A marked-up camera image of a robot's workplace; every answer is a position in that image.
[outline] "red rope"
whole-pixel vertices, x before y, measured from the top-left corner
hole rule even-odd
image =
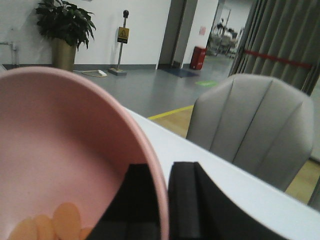
[[[260,57],[260,58],[263,58],[263,59],[269,59],[269,60],[272,60],[272,61],[281,62],[281,63],[293,65],[293,66],[296,66],[296,67],[301,67],[301,68],[305,68],[305,69],[311,69],[312,68],[311,64],[307,64],[307,63],[303,63],[303,62],[297,62],[297,61],[291,61],[291,60],[288,60],[288,59],[285,59],[285,58],[281,58],[281,57],[276,57],[276,56],[270,56],[270,55],[267,55],[267,54],[259,53],[257,51],[244,50],[244,52],[246,54],[253,55],[255,57]]]

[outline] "red box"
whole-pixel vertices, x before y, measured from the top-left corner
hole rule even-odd
[[[206,48],[195,46],[191,58],[190,68],[200,70],[202,69],[202,65],[204,64],[205,56],[206,56]]]

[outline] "chair backrest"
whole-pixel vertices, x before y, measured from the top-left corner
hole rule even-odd
[[[314,188],[313,193],[310,197],[308,205],[320,212],[320,177],[318,178],[318,181],[316,182],[315,188]]]
[[[230,41],[230,48],[234,49],[237,46],[238,41],[237,40],[231,40]]]
[[[230,44],[230,41],[231,41],[230,36],[224,35],[224,36],[222,36],[222,38],[221,38],[221,45],[227,46],[227,45]]]
[[[221,42],[221,37],[219,35],[216,34],[212,34],[211,35],[211,41],[215,44],[215,45],[219,45]]]
[[[269,76],[235,74],[195,102],[187,139],[285,190],[310,156],[310,97]]]

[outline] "baseboard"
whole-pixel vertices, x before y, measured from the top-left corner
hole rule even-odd
[[[20,65],[13,65],[13,64],[3,64],[6,70],[16,69],[16,68],[23,68],[23,67],[52,67],[52,64],[20,64]]]
[[[108,70],[110,68],[116,68],[115,64],[75,64],[74,70],[85,71],[85,70]],[[122,70],[139,70],[139,69],[156,69],[155,64],[120,64]]]
[[[179,69],[181,68],[181,66],[182,66],[181,62],[173,61],[172,67]]]
[[[159,64],[158,65],[158,69],[170,69],[171,68],[171,65],[170,64]]]
[[[190,67],[190,63],[185,63],[185,64],[182,65],[182,67],[184,69],[188,69]]]
[[[6,70],[14,69],[17,66],[12,64],[3,64]],[[52,64],[20,64],[19,67],[52,67]],[[86,70],[108,70],[110,68],[116,68],[115,64],[75,64],[74,70],[77,71],[86,71]],[[123,70],[139,70],[139,69],[156,69],[155,64],[120,64],[120,69]]]

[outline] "wooden floor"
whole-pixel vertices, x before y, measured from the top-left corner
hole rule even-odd
[[[150,117],[152,121],[185,138],[193,106],[183,107],[174,111]],[[298,172],[285,191],[297,200],[308,203],[320,176],[320,164],[308,160]]]

